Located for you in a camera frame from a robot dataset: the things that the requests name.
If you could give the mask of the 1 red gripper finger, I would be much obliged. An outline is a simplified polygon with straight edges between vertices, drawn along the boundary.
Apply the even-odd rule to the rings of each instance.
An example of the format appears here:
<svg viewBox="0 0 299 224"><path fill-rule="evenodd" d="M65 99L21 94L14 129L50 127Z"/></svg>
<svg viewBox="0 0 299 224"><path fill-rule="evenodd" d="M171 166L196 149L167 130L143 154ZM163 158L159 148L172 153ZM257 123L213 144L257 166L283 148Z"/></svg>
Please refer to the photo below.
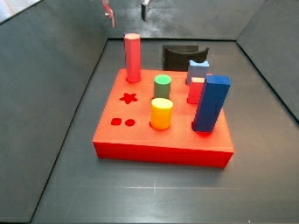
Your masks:
<svg viewBox="0 0 299 224"><path fill-rule="evenodd" d="M116 27L114 12L109 7L108 0L101 0L101 4L105 10L105 16L110 19L110 25L114 28Z"/></svg>

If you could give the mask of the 1 silver gripper finger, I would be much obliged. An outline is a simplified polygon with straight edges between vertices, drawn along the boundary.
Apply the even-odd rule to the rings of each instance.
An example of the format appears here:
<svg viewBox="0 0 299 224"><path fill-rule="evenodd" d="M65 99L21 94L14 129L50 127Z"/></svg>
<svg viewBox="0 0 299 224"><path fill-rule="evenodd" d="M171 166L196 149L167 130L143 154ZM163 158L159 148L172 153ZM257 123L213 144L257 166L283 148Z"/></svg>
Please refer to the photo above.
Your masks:
<svg viewBox="0 0 299 224"><path fill-rule="evenodd" d="M147 13L149 11L151 0L144 0L141 3L141 19L147 21Z"/></svg>

